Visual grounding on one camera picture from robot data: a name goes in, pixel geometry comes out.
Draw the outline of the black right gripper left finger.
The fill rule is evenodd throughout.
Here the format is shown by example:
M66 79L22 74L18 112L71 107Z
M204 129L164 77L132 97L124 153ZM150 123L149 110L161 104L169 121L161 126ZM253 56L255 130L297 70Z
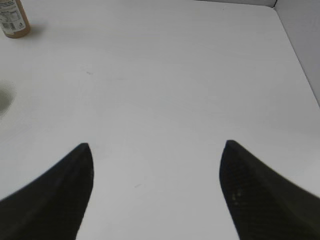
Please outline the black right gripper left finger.
M75 240L94 185L88 143L0 201L2 240Z

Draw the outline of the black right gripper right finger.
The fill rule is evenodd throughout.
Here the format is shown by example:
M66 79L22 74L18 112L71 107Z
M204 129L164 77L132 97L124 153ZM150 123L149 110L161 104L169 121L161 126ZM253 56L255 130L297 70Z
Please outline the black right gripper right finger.
M318 240L320 199L227 140L219 183L241 240Z

